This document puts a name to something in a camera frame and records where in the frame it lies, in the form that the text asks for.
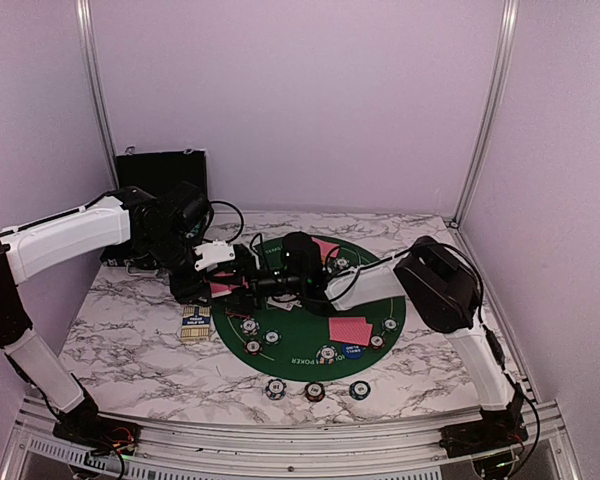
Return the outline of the red back card deck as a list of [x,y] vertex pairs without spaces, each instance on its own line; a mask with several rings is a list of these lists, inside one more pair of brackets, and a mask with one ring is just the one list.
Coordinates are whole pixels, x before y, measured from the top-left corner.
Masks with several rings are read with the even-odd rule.
[[233,293],[246,285],[244,276],[237,273],[220,272],[206,277],[210,286],[211,298],[220,298]]

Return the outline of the red card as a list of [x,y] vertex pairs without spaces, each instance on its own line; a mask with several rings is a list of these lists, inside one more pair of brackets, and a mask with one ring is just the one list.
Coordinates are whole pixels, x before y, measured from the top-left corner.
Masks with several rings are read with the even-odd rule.
[[356,323],[368,323],[365,317],[333,317],[329,319],[329,336],[332,341],[345,342],[348,327]]
[[319,246],[320,255],[323,258],[326,258],[328,254],[331,254],[332,256],[338,255],[340,249],[340,245],[338,243],[333,243],[331,241],[323,240],[318,237],[312,237],[312,240]]

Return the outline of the blue white chip stack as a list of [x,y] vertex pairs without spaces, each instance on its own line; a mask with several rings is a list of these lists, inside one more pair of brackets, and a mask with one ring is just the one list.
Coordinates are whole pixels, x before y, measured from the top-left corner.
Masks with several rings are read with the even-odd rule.
[[286,395],[287,385],[280,378],[270,379],[265,388],[266,397],[272,401],[281,400]]

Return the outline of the blue small blind button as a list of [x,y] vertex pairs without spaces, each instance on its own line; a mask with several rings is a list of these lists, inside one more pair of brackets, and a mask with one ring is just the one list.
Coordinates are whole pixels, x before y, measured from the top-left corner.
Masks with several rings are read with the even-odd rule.
[[365,353],[365,347],[355,344],[342,344],[342,355],[349,360],[361,359]]

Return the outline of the brown chip stack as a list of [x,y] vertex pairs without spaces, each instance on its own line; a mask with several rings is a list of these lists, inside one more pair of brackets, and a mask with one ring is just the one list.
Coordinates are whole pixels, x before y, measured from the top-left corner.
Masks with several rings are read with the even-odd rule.
[[325,397],[325,387],[320,382],[309,382],[305,385],[304,394],[310,402],[320,402]]

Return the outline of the teal chip stack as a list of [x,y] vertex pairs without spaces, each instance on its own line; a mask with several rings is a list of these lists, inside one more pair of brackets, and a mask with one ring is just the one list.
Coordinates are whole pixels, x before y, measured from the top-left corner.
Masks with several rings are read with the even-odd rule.
[[366,399],[371,393],[371,386],[364,380],[356,380],[349,385],[349,395],[356,401]]

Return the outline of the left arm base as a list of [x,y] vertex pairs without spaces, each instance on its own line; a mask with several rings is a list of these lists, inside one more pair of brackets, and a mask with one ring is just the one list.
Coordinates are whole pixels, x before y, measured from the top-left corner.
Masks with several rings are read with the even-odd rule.
[[132,454],[137,446],[140,426],[100,414],[95,400],[80,385],[83,400],[69,413],[58,410],[53,435],[56,438],[94,448],[98,453]]

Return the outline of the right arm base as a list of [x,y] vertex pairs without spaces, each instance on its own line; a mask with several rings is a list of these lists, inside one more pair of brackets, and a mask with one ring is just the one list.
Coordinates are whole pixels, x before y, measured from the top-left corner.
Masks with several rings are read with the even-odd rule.
[[442,427],[439,446],[449,458],[457,458],[526,441],[529,434],[521,413],[524,402],[525,396],[516,388],[513,399],[504,410],[481,409],[479,420]]

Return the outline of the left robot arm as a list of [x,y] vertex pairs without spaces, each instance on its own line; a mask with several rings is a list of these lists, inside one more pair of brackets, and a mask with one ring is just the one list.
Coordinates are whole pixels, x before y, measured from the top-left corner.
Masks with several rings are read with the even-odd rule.
[[137,187],[109,191],[89,203],[0,229],[0,350],[62,413],[86,445],[105,438],[106,423],[90,408],[78,381],[36,331],[23,293],[31,282],[107,247],[126,245],[167,273],[172,297],[186,304],[198,295],[201,274],[191,238],[212,215],[204,193],[183,182],[155,197]]

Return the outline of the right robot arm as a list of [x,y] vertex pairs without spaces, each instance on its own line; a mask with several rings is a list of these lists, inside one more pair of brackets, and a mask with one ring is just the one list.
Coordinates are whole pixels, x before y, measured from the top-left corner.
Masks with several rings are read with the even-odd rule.
[[398,296],[407,297],[424,324],[454,347],[475,386],[481,419],[475,438],[495,448],[514,431],[505,411],[516,395],[505,355],[495,333],[484,323],[481,277],[460,260],[459,251],[429,236],[407,249],[367,265],[337,272],[332,262],[319,265],[317,243],[302,232],[283,240],[282,267],[270,270],[255,256],[245,257],[234,293],[251,311],[268,297],[293,295],[316,314],[334,314]]

